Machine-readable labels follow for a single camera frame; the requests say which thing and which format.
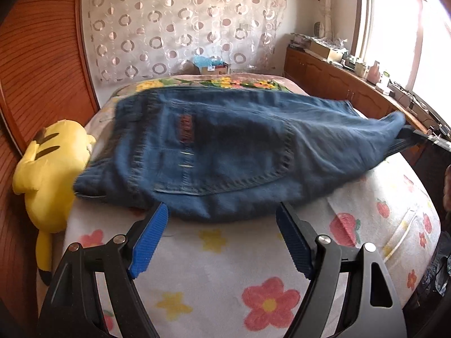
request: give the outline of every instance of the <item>wooden headboard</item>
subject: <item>wooden headboard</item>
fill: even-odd
[[[17,0],[0,25],[0,298],[30,333],[37,231],[11,178],[39,129],[60,119],[85,125],[98,110],[79,14],[80,0]]]

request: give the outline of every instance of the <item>yellow flower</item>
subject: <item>yellow flower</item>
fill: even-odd
[[[404,229],[404,231],[407,231],[409,228],[409,223],[405,220],[401,221],[401,227]]]
[[[163,86],[164,85],[160,80],[147,80],[140,82],[138,85],[136,85],[136,92],[139,93],[140,91],[146,89],[161,88]]]
[[[227,245],[227,239],[222,237],[219,229],[199,231],[199,238],[204,241],[203,249],[206,252],[219,254],[222,247]]]
[[[269,83],[268,81],[257,81],[254,82],[254,86],[262,89],[275,89],[276,86],[274,84]]]
[[[156,307],[166,309],[166,319],[176,321],[180,314],[189,314],[193,311],[191,306],[182,303],[183,292],[164,292],[163,301],[157,303]]]
[[[384,257],[386,258],[387,256],[389,256],[389,254],[393,251],[393,248],[391,246],[385,245],[382,248],[382,253],[384,254]]]
[[[213,85],[230,89],[232,87],[232,79],[229,76],[220,77],[219,79],[211,79],[210,82]]]

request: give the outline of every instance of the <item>bed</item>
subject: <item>bed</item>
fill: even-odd
[[[168,85],[246,87],[306,95],[285,78],[253,74],[181,75],[133,83],[114,92],[87,124],[87,132],[98,140],[93,158],[108,139],[119,100]],[[437,212],[401,154],[297,212],[318,233],[330,235],[341,245],[374,243],[402,306],[420,282],[440,235]],[[126,233],[141,218],[141,210],[76,199],[65,235],[56,238],[54,265],[70,243],[101,245]],[[105,280],[100,273],[97,279],[109,331],[120,337]],[[308,286],[293,265],[273,215],[228,224],[170,219],[148,270],[135,283],[159,334],[187,338],[282,337]],[[342,274],[324,336],[335,331],[345,289],[346,275]],[[40,305],[45,293],[40,281],[37,290]]]

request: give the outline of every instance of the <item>wooden cabinet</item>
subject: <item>wooden cabinet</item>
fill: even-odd
[[[325,99],[349,100],[354,108],[369,118],[380,119],[394,110],[401,110],[411,124],[426,132],[424,126],[392,98],[382,95],[353,73],[307,53],[288,48],[284,71],[287,78],[309,95]]]
[[[304,80],[305,62],[298,55],[287,54],[285,59],[285,77],[301,86]]]
[[[328,67],[329,78],[326,97],[334,100],[350,100],[352,81],[336,67]]]

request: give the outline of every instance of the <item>yellow plush toy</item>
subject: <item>yellow plush toy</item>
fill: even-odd
[[[13,176],[15,194],[25,193],[30,220],[39,229],[36,261],[42,281],[51,280],[51,234],[66,229],[77,176],[85,169],[96,139],[74,121],[40,131],[27,147]]]

